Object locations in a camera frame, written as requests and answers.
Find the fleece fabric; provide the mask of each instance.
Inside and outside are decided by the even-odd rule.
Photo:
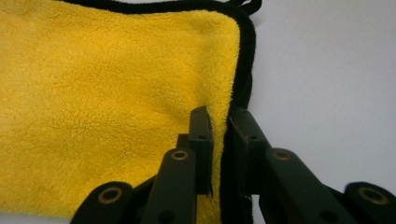
[[[0,1],[0,210],[69,218],[106,182],[141,184],[205,105],[214,196],[198,197],[197,221],[220,223],[227,114],[248,100],[253,59],[233,15],[247,16],[98,2]]]

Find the black plastic part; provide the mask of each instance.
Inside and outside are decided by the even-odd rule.
[[[271,180],[277,205],[287,215],[280,219],[265,211],[271,201],[260,197],[262,214],[269,217],[265,219],[268,224],[357,223],[293,152],[281,148],[267,150],[262,169]]]
[[[189,135],[187,133],[180,133],[177,136],[176,147],[189,147]]]
[[[196,161],[196,193],[212,193],[212,157],[213,134],[210,117],[206,107],[198,107],[191,111],[189,129],[189,149],[195,152]],[[180,135],[177,144],[183,144]]]
[[[140,223],[156,177],[157,176],[155,175],[154,177],[134,188],[131,201],[126,209],[128,212],[125,214],[126,220],[132,220],[132,222],[128,222],[128,224]]]
[[[379,186],[365,182],[346,186],[346,207],[360,223],[396,223],[396,198]]]
[[[175,148],[163,157],[142,224],[195,223],[195,153]]]
[[[260,194],[260,164],[265,150],[271,148],[271,145],[246,109],[233,108],[230,122],[233,125],[233,160],[239,194]]]
[[[125,216],[133,189],[123,182],[109,182],[96,189],[85,199],[75,213],[71,224],[121,224],[132,221]]]

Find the white surface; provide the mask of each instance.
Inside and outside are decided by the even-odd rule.
[[[249,110],[324,183],[396,194],[396,2],[264,0]],[[255,207],[255,218],[261,214]],[[0,223],[67,223],[0,214]]]

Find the yellow microfiber towel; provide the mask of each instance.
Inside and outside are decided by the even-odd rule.
[[[0,1],[0,210],[71,217],[106,182],[141,184],[205,105],[214,196],[198,198],[197,219],[220,223],[226,118],[249,97],[248,16],[216,2],[70,2]]]

